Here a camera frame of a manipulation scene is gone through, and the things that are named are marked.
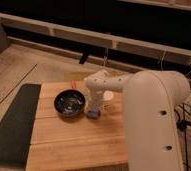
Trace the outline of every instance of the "floor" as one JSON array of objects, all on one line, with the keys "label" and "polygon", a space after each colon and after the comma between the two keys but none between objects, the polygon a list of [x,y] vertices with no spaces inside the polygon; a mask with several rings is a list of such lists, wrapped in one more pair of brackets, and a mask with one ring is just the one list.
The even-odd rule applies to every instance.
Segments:
[{"label": "floor", "polygon": [[[80,65],[77,60],[71,58],[12,44],[0,54],[0,120],[22,84],[77,80],[102,68],[91,63]],[[116,75],[124,73],[111,68],[106,69]],[[183,135],[179,135],[183,148]],[[189,156],[191,166],[190,138]],[[0,171],[2,170],[22,169],[0,167]]]}]

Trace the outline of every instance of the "bowl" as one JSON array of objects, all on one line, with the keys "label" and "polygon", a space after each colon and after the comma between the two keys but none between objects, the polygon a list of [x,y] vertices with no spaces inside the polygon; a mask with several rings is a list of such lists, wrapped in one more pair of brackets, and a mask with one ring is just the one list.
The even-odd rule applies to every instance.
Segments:
[{"label": "bowl", "polygon": [[83,113],[85,107],[84,95],[74,89],[60,92],[55,100],[54,107],[61,117],[74,117]]}]

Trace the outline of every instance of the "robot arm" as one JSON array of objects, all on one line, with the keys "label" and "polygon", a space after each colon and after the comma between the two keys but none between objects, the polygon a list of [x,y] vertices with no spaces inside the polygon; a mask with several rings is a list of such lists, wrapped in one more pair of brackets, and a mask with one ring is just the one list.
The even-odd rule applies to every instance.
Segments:
[{"label": "robot arm", "polygon": [[104,70],[86,78],[90,107],[105,90],[122,92],[125,139],[132,171],[183,171],[174,107],[189,95],[178,72],[141,71],[110,78]]}]

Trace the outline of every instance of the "screw hole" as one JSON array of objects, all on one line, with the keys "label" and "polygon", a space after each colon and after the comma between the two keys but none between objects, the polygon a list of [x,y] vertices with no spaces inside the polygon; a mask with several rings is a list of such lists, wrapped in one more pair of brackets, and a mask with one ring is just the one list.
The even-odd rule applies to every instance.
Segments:
[{"label": "screw hole", "polygon": [[165,148],[164,148],[166,151],[170,151],[170,150],[172,150],[172,146],[171,145],[167,145],[167,146],[165,146]]},{"label": "screw hole", "polygon": [[164,116],[167,114],[167,112],[166,112],[166,110],[162,110],[162,111],[160,111],[160,114]]}]

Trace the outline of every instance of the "dark gray pad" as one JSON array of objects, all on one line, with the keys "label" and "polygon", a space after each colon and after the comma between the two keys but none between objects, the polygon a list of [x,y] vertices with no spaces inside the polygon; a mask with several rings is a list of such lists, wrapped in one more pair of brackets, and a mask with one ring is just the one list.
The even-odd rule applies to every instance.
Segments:
[{"label": "dark gray pad", "polygon": [[22,85],[0,122],[0,162],[26,164],[40,89]]}]

